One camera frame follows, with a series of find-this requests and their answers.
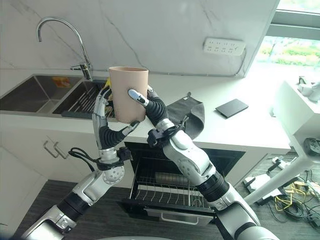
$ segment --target kitchen sink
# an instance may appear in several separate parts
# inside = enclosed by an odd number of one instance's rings
[[[62,117],[91,119],[96,97],[104,87],[104,81],[83,81],[74,89],[63,102],[54,110],[54,114]],[[105,108],[107,118],[114,118],[113,102],[108,101]]]
[[[0,111],[46,117],[91,119],[96,96],[105,80],[86,81],[79,76],[33,75],[0,99]],[[114,118],[113,102],[106,117]]]
[[[81,77],[33,75],[0,99],[0,110],[49,114]]]

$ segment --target gray towel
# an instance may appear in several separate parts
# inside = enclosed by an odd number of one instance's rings
[[[169,119],[176,125],[180,124],[185,116],[188,117],[184,124],[184,131],[191,139],[195,139],[205,127],[204,104],[191,97],[190,92],[187,96],[167,106],[167,110]]]

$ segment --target beige cup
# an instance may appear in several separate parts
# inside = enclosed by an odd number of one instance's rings
[[[112,99],[115,118],[124,124],[134,121],[142,122],[146,118],[146,110],[128,95],[129,89],[134,89],[147,97],[147,69],[136,67],[109,67]]]

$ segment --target dark floor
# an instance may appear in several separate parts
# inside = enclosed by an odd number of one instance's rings
[[[270,167],[271,161],[265,160],[259,168],[252,172],[252,175],[263,174]],[[313,180],[320,182],[320,166],[313,170]],[[57,204],[67,195],[75,184],[63,181],[49,180],[38,197],[30,207],[28,213],[20,224],[16,236],[20,236],[39,215],[48,207]],[[246,196],[247,190],[241,185],[237,188],[242,196]],[[154,222],[143,219],[130,218],[116,203],[127,198],[130,189],[111,188],[107,194],[95,204],[88,213],[82,217],[76,228],[67,235],[67,240],[94,240],[116,236],[153,236],[173,240],[222,240],[217,227],[214,224],[207,226],[191,226],[179,223]],[[313,199],[309,206],[319,205],[320,202]],[[274,220],[267,205],[253,205],[263,227],[271,230],[281,240],[319,240],[320,233],[313,229],[308,223],[288,219],[286,223],[279,223]],[[276,216],[287,219],[282,212],[276,212]]]

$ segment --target sticker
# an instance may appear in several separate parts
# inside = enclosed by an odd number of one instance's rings
[[[69,78],[65,76],[53,76],[52,81],[55,83],[57,88],[71,88]]]

